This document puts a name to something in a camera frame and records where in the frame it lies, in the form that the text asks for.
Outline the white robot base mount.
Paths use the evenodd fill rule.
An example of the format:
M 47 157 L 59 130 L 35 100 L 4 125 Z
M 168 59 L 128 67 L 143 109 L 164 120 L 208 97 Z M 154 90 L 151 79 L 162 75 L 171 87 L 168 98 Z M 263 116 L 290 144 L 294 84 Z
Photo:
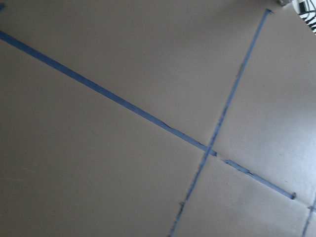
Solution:
M 297 15 L 304 21 L 313 34 L 316 34 L 315 0 L 276 0 L 276 2 L 282 7 L 292 5 Z

